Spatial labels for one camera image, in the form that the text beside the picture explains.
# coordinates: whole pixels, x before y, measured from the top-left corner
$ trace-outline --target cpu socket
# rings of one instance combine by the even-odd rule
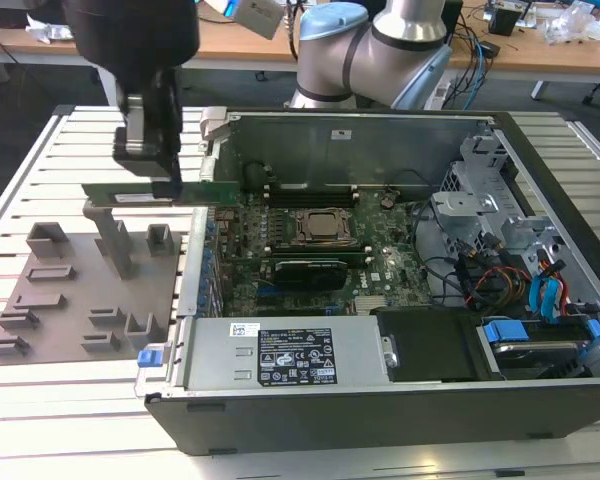
[[[351,240],[349,215],[339,208],[303,210],[296,213],[296,238],[293,243],[331,243]]]

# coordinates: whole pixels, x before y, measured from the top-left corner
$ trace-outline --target power supply label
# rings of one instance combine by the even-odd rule
[[[263,387],[338,383],[331,329],[260,330],[258,382]]]

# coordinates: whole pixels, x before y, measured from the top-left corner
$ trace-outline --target green circuit board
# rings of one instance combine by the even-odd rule
[[[355,267],[348,269],[344,287],[330,292],[282,294],[273,284],[272,271],[280,258],[271,258],[265,249],[272,242],[292,244],[301,229],[299,219],[310,209],[275,209],[252,201],[240,211],[218,210],[223,315],[356,315],[366,313],[360,311],[361,305],[367,305],[365,300],[371,305],[430,304],[429,286],[410,245],[410,205],[395,203],[386,209],[381,202],[388,198],[387,191],[359,193],[354,208],[328,210],[346,220],[348,239],[342,242],[370,248],[364,253],[324,254]]]

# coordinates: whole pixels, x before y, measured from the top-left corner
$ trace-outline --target motherboard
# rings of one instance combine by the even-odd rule
[[[366,315],[430,304],[411,246],[411,205],[390,189],[347,197],[350,203],[334,198],[340,205],[325,207],[324,199],[249,195],[244,208],[212,210],[217,274],[210,315]]]

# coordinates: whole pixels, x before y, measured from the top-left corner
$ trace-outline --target blue latch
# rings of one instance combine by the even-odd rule
[[[544,294],[540,298],[540,289],[545,284]],[[529,288],[529,307],[533,313],[540,310],[540,315],[547,319],[551,325],[556,325],[558,319],[553,315],[553,306],[558,297],[560,282],[555,278],[536,275],[531,281]]]
[[[587,327],[589,328],[589,331],[591,332],[591,336],[593,338],[598,338],[600,337],[600,322],[597,320],[587,320]]]
[[[140,350],[138,352],[138,367],[150,368],[162,366],[162,352],[160,350]]]
[[[489,343],[529,340],[529,335],[520,320],[492,320],[484,326],[484,333]]]

